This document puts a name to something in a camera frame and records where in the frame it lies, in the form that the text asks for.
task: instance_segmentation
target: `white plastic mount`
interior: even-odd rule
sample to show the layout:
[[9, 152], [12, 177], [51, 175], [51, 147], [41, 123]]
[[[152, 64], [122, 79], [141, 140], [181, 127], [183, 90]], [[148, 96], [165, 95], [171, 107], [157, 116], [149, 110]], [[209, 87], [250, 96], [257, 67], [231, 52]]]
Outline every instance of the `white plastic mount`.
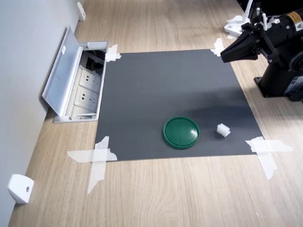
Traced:
[[79, 21], [84, 21], [85, 17], [86, 17], [84, 8], [80, 2], [77, 3], [77, 6], [78, 6], [78, 11], [79, 11]]
[[219, 124], [217, 126], [217, 133], [223, 135], [224, 137], [227, 137], [231, 133], [231, 130], [226, 125]]
[[16, 203], [28, 203], [34, 181], [27, 176], [13, 174], [9, 180], [8, 190]]
[[224, 30], [227, 33], [230, 33], [232, 36], [235, 37], [238, 37], [242, 34], [241, 26], [250, 22], [248, 14], [250, 13], [251, 4], [252, 0], [249, 0], [243, 16], [237, 15], [233, 19], [227, 21], [227, 25], [224, 26]]

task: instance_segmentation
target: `power outlet box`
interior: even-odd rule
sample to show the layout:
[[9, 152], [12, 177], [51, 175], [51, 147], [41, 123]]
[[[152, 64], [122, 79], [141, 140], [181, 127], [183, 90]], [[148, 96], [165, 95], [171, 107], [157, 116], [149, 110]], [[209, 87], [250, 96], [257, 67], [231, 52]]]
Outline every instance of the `power outlet box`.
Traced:
[[74, 104], [75, 106], [83, 109], [96, 112], [98, 106], [98, 94], [88, 90], [87, 88], [78, 87]]
[[96, 74], [95, 72], [84, 69], [83, 67], [81, 67], [81, 69], [82, 69], [82, 72], [81, 72], [81, 78], [80, 78], [79, 85], [82, 87], [85, 87], [91, 91], [94, 91], [96, 93], [99, 93], [101, 77], [98, 74]]
[[54, 123], [98, 120], [107, 52], [108, 41], [78, 42], [67, 28], [42, 93]]

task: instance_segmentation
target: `white wall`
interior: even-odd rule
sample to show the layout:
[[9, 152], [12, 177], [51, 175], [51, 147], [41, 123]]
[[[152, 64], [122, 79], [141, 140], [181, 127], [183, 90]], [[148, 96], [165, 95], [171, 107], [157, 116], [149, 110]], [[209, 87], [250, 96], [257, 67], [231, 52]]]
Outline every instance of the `white wall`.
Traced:
[[76, 0], [1, 1], [0, 226], [8, 225], [15, 205], [9, 179], [25, 174], [45, 119], [40, 97], [61, 38], [78, 17]]

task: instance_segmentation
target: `warning label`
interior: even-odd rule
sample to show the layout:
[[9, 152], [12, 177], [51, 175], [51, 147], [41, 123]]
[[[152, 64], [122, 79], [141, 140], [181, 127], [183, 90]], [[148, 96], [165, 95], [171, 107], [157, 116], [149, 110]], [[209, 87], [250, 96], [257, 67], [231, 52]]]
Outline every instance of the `warning label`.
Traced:
[[300, 23], [296, 23], [295, 24], [295, 29], [296, 29], [297, 32], [302, 30], [303, 29], [303, 22], [301, 21]]
[[297, 32], [303, 29], [302, 18], [300, 17], [300, 15], [297, 12], [291, 12], [287, 15], [294, 22], [294, 26], [295, 26], [295, 29]]

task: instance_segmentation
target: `yellow label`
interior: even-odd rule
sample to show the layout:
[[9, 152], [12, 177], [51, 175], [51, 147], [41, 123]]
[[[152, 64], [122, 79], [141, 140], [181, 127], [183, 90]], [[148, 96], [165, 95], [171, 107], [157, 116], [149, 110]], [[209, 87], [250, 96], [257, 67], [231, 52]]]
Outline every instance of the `yellow label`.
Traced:
[[300, 15], [296, 12], [291, 12], [287, 15], [291, 18], [291, 20], [294, 22], [294, 24], [302, 22]]

